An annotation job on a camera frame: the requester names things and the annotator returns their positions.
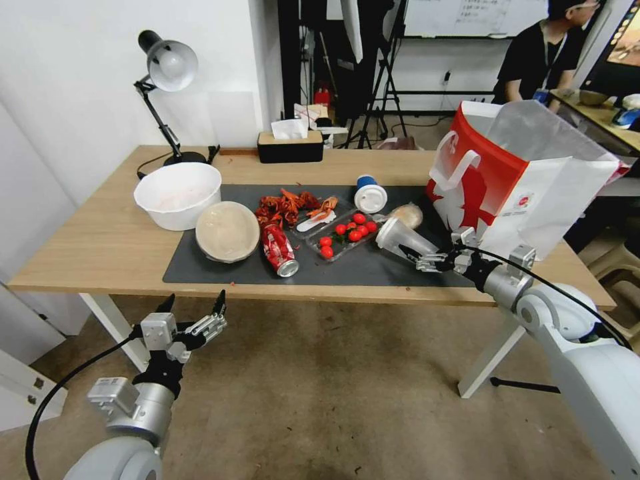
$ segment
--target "black desk lamp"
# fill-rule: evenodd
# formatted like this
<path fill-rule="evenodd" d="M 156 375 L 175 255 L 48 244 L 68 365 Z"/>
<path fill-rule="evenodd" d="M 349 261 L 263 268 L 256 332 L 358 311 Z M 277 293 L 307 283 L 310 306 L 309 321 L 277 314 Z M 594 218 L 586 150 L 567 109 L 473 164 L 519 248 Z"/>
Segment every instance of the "black desk lamp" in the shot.
<path fill-rule="evenodd" d="M 162 122 L 149 100 L 149 92 L 159 88 L 164 91 L 178 91 L 186 88 L 198 70 L 198 58 L 194 51 L 184 43 L 174 40 L 162 40 L 151 30 L 144 30 L 138 36 L 140 48 L 147 54 L 148 74 L 134 83 L 136 90 L 147 104 L 164 138 L 169 142 L 173 155 L 165 165 L 184 161 L 206 163 L 207 159 L 198 152 L 180 152 L 180 140 L 172 130 Z"/>

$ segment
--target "tripod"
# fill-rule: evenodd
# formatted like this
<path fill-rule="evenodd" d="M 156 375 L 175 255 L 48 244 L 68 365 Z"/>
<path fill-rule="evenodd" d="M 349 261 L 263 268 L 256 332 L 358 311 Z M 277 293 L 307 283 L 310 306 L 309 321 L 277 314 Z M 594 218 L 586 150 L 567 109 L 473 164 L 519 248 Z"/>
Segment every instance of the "tripod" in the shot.
<path fill-rule="evenodd" d="M 383 132 L 381 135 L 382 138 L 387 137 L 389 129 L 387 128 L 387 124 L 385 123 L 385 120 L 384 120 L 384 113 L 385 113 L 385 108 L 387 106 L 387 100 L 389 99 L 389 96 L 391 96 L 391 98 L 393 98 L 395 102 L 397 114 L 398 114 L 398 117 L 400 118 L 400 125 L 402 125 L 402 132 L 405 137 L 407 136 L 407 128 L 405 126 L 405 120 L 402 116 L 402 110 L 400 110 L 400 98 L 398 97 L 398 94 L 396 92 L 395 84 L 393 82 L 393 75 L 391 73 L 393 70 L 393 64 L 395 63 L 398 42 L 404 35 L 404 30 L 405 30 L 404 18 L 405 18 L 406 8 L 407 8 L 407 0 L 401 0 L 400 6 L 398 6 L 398 12 L 396 13 L 395 20 L 393 22 L 393 28 L 391 30 L 391 35 L 389 40 L 387 40 L 382 33 L 380 34 L 379 48 L 380 48 L 380 52 L 382 52 L 382 58 L 378 60 L 380 69 L 378 70 L 378 76 L 375 80 L 375 86 L 373 87 L 371 98 L 367 103 L 367 112 L 365 114 L 365 122 L 362 126 L 362 130 L 360 130 L 356 134 L 353 134 L 353 128 L 355 126 L 355 121 L 357 120 L 357 117 L 354 117 L 351 119 L 351 124 L 349 125 L 349 133 L 347 134 L 347 140 L 344 143 L 344 146 L 346 148 L 349 148 L 349 144 L 358 137 L 359 137 L 359 141 L 358 141 L 359 149 L 364 148 L 365 141 L 367 142 L 367 145 L 369 146 L 369 148 L 371 148 L 371 140 L 369 139 L 367 127 L 369 126 L 369 120 L 373 116 L 374 112 L 376 112 L 376 115 L 380 117 L 382 122 L 382 126 L 383 126 Z M 382 76 L 384 75 L 385 71 L 387 72 L 387 82 L 385 85 L 385 93 L 382 98 L 382 110 L 380 110 L 379 107 L 375 107 L 375 102 L 376 102 L 378 89 L 380 88 L 380 84 L 382 83 Z"/>

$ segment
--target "white table leg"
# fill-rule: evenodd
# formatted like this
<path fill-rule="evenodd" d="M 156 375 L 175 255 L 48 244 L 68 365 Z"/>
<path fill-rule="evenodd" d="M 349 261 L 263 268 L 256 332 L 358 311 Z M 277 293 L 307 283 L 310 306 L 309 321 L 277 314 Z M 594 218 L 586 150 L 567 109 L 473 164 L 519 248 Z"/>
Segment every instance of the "white table leg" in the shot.
<path fill-rule="evenodd" d="M 505 312 L 505 314 L 507 318 L 500 328 L 500 332 L 486 346 L 471 370 L 458 383 L 458 392 L 464 399 L 468 399 L 474 394 L 526 332 L 524 327 L 511 317 L 510 312 Z"/>
<path fill-rule="evenodd" d="M 131 333 L 131 326 L 127 323 L 122 312 L 108 295 L 92 295 L 81 293 L 80 297 L 89 306 L 93 314 L 100 320 L 116 343 L 122 342 Z M 140 371 L 145 371 L 149 364 L 149 352 L 141 340 L 132 340 L 122 350 Z"/>

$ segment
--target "lamp shade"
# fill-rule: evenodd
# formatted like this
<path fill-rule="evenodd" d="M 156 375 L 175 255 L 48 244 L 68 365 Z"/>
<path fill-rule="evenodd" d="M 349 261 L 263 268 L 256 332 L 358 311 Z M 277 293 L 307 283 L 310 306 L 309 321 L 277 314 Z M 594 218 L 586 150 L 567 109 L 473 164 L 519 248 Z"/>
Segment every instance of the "lamp shade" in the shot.
<path fill-rule="evenodd" d="M 195 78 L 198 58 L 184 43 L 162 40 L 156 32 L 144 30 L 138 36 L 138 44 L 147 54 L 151 81 L 160 90 L 182 90 Z"/>

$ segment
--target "soda can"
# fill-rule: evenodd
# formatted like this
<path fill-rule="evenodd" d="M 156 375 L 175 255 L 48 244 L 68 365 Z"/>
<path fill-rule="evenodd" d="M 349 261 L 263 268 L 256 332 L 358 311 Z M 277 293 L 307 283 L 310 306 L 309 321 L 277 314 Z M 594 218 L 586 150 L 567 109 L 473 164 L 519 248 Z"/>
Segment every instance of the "soda can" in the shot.
<path fill-rule="evenodd" d="M 262 247 L 278 276 L 291 277 L 300 268 L 289 239 L 279 225 L 272 223 L 262 229 Z"/>

